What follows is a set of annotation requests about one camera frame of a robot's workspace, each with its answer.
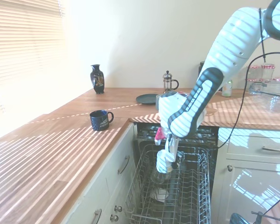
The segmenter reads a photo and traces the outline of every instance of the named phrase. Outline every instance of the wooden countertop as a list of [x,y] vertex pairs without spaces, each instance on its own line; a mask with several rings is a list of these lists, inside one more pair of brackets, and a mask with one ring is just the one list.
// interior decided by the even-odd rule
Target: wooden countertop
[[[60,223],[128,123],[160,122],[154,105],[135,101],[145,93],[162,90],[108,88],[102,95],[90,90],[0,138],[0,224]],[[241,95],[218,93],[202,124],[232,127]],[[108,130],[95,132],[89,112],[101,109],[115,119]],[[238,127],[280,130],[280,114],[267,113],[248,96]]]

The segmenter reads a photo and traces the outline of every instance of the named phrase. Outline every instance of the drawer handle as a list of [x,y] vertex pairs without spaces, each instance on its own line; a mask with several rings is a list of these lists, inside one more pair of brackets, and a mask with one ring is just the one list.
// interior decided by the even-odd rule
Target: drawer handle
[[122,207],[121,206],[117,207],[117,205],[116,205],[114,208],[114,211],[122,212]]
[[227,169],[228,169],[229,172],[231,172],[233,170],[232,165],[228,165]]
[[265,146],[263,146],[262,149],[263,149],[263,150],[267,150],[267,151],[280,152],[280,149],[267,148],[267,147],[265,147]]
[[98,224],[99,218],[101,218],[101,214],[102,214],[102,210],[101,209],[96,210],[94,212],[94,219],[93,219],[91,224]]
[[126,166],[127,166],[127,164],[129,163],[129,161],[130,161],[130,156],[127,155],[127,156],[125,157],[125,160],[123,161],[121,167],[117,170],[117,174],[122,174],[122,172],[125,171]]
[[118,217],[118,216],[116,216],[116,215],[115,215],[115,216],[114,216],[114,215],[111,215],[111,216],[110,216],[110,221],[111,221],[111,222],[117,222],[118,220],[119,220],[119,217]]

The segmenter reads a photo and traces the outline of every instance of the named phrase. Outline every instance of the open dishwasher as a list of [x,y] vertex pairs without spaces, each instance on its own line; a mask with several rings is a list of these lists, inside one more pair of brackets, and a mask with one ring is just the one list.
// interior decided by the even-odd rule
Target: open dishwasher
[[198,130],[198,138],[182,140],[172,172],[157,176],[156,156],[164,148],[164,142],[159,146],[153,142],[157,128],[146,125],[138,130],[134,151],[138,165],[125,215],[131,224],[210,224],[210,154],[217,135],[202,130],[203,136]]

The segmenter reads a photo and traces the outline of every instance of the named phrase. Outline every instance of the kitchen cabinet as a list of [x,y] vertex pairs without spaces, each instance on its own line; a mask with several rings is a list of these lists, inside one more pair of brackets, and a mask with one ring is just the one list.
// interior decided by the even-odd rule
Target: kitchen cabinet
[[136,170],[133,158],[135,129],[130,124],[115,144],[88,186],[80,195],[63,224],[106,224],[111,215],[124,220],[124,212],[115,212],[115,205],[123,207],[124,194],[132,183]]
[[[266,212],[280,199],[280,151],[262,149],[280,149],[280,138],[276,138],[280,133],[270,134],[273,138],[251,133],[232,135],[218,150],[211,199],[212,224],[228,224],[232,213],[253,223],[256,216],[251,211]],[[225,130],[220,131],[218,145],[228,136]]]

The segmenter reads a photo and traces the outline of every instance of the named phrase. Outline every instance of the vase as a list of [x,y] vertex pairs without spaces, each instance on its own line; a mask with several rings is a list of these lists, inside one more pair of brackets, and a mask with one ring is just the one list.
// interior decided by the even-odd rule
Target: vase
[[104,93],[105,79],[103,72],[99,69],[99,64],[91,66],[92,72],[90,73],[90,79],[93,85],[93,89],[97,94]]

